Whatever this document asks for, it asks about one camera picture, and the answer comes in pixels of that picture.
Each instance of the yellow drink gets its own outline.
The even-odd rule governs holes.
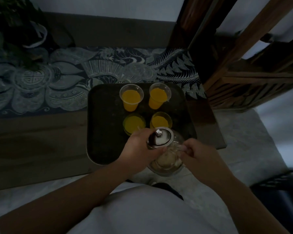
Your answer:
[[[133,112],[140,102],[140,94],[136,90],[126,90],[121,99],[126,111]]]
[[[123,126],[127,135],[131,135],[136,130],[145,128],[145,122],[137,116],[129,116],[125,118]]]
[[[150,128],[156,128],[156,127],[168,127],[168,121],[161,116],[156,116],[152,118],[151,124],[150,124]]]
[[[152,109],[159,109],[167,101],[167,94],[164,90],[156,88],[150,92],[149,106]]]

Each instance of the dark tray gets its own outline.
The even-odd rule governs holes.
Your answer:
[[[172,83],[167,85],[172,91],[169,102],[159,109],[149,107],[149,88],[152,84],[137,84],[144,91],[144,98],[134,112],[127,112],[119,97],[119,90],[125,84],[104,84],[92,88],[88,94],[88,128],[87,153],[89,158],[100,165],[115,161],[121,154],[129,136],[123,129],[124,118],[131,113],[138,113],[145,118],[146,127],[154,113],[165,112],[172,118],[172,129],[183,138],[196,138],[194,125],[191,121],[186,98],[182,89]]]

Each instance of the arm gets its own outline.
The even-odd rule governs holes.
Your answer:
[[[115,162],[1,216],[0,232],[66,233],[118,185],[164,152],[148,150],[146,141],[153,132],[143,129],[132,134]]]
[[[251,190],[234,177],[216,149],[195,139],[184,145],[188,150],[181,154],[181,160],[225,202],[240,234],[289,234]]]

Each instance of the white cloth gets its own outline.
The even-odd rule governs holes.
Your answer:
[[[194,209],[174,194],[124,182],[67,234],[216,234]]]

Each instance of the teapot lid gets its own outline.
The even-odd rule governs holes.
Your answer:
[[[174,133],[167,127],[157,127],[156,131],[150,135],[147,143],[152,148],[166,147],[174,140]]]

